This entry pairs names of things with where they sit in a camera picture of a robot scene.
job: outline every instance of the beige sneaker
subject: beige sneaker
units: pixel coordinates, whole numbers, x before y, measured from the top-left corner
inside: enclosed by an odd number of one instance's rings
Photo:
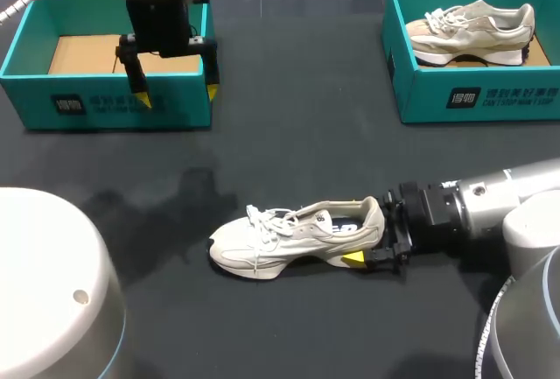
[[[478,0],[426,13],[406,29],[421,63],[444,66],[459,56],[473,55],[494,64],[520,66],[535,32],[535,11],[530,4],[508,10]]]
[[[322,201],[298,211],[259,211],[231,221],[210,236],[210,257],[241,277],[272,279],[301,256],[350,266],[345,254],[371,249],[382,238],[385,218],[373,197],[363,201]]]

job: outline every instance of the shoe sole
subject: shoe sole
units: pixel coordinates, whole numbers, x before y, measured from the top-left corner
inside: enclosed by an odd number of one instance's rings
[[[469,49],[458,53],[424,53],[414,51],[416,60],[420,64],[432,67],[444,67],[451,61],[461,57],[475,57],[477,60],[500,66],[518,67],[525,62],[529,55],[529,45],[514,51],[488,51],[486,49]]]
[[[315,256],[317,258],[322,259],[323,261],[325,261],[326,263],[332,265],[333,267],[339,267],[339,268],[357,268],[356,266],[353,265],[349,265],[348,263],[346,263],[342,257],[346,254],[352,253],[352,252],[358,252],[359,250],[364,250],[364,249],[369,249],[371,246],[365,246],[362,249],[356,249],[356,250],[348,250],[345,251],[342,254],[308,254],[305,256],[301,256],[301,257],[308,257],[308,256]],[[273,280],[276,277],[278,277],[280,275],[280,273],[284,270],[284,268],[286,268],[290,263],[293,263],[294,261],[296,261],[298,258],[293,258],[290,261],[286,261],[285,263],[280,263],[279,265],[275,265],[274,267],[268,267],[268,268],[259,268],[258,270],[253,270],[253,269],[247,269],[247,270],[240,270],[237,268],[231,268],[228,267],[226,265],[223,265],[221,263],[219,263],[218,261],[216,261],[215,259],[212,259],[209,255],[208,258],[210,259],[210,261],[214,264],[216,264],[219,268],[221,268],[222,270],[229,272],[231,274],[234,274],[238,277],[244,277],[244,278],[250,278],[253,280]]]

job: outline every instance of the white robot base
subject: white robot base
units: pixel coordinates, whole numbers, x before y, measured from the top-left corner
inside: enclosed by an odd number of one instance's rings
[[[0,188],[0,296],[0,378],[132,377],[115,268],[72,204]]]

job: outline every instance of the shoelace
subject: shoelace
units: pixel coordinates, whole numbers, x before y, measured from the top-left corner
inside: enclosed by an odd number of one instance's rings
[[[277,217],[277,212],[286,212],[284,217]],[[259,211],[255,206],[247,206],[247,216],[251,225],[258,232],[260,242],[254,244],[255,263],[253,270],[256,273],[258,268],[259,256],[261,255],[261,245],[270,242],[278,242],[278,235],[292,236],[292,229],[298,224],[295,212],[285,208],[272,208],[266,211]]]
[[[430,30],[433,33],[437,33],[438,31],[447,32],[452,27],[466,27],[465,22],[468,20],[465,18],[465,15],[462,16],[455,16],[452,14],[455,10],[459,9],[461,6],[451,7],[445,11],[441,9],[437,9],[432,13],[426,13],[424,16],[428,21],[428,25],[430,26]]]

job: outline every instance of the teal shoe box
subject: teal shoe box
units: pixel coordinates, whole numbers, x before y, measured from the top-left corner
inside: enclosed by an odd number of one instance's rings
[[[405,25],[425,12],[476,0],[387,0],[382,43],[404,123],[560,119],[560,0],[484,0],[498,8],[535,8],[536,37],[549,65],[423,68]]]
[[[189,20],[198,34],[214,37],[210,4],[189,5]],[[0,84],[24,126],[29,130],[210,126],[212,106],[200,58],[195,72],[146,74],[152,109],[130,93],[126,74],[49,74],[61,36],[132,32],[125,0],[38,0],[31,4],[0,70]]]

